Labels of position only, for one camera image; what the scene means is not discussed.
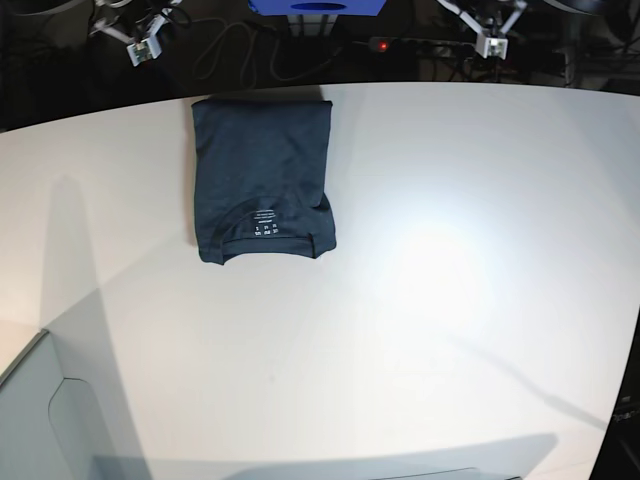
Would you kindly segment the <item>blue box with oval hole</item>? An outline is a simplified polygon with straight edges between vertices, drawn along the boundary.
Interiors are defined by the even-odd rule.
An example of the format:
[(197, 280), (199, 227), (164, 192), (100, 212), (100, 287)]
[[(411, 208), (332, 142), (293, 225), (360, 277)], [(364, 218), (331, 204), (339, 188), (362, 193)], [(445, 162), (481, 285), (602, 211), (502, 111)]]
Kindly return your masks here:
[(385, 0), (251, 0), (249, 7), (262, 16), (355, 15), (377, 16)]

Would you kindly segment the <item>black power strip red switch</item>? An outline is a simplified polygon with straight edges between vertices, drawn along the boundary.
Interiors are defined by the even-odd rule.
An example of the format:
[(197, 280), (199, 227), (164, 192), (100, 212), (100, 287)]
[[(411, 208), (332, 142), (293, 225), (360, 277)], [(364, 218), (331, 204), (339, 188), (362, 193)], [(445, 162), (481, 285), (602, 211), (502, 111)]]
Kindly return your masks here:
[(427, 59), (453, 59), (473, 56), (475, 47), (469, 42), (413, 37), (370, 37), (366, 45), (377, 54), (396, 54)]

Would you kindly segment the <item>dark blue T-shirt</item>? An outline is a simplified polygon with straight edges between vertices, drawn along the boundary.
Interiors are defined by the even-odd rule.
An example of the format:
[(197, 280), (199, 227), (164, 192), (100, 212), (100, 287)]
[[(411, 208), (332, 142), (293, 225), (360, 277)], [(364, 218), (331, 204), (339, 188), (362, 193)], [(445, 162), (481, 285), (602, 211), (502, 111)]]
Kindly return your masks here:
[(202, 100), (192, 106), (199, 256), (315, 259), (336, 248), (325, 194), (332, 104), (325, 100)]

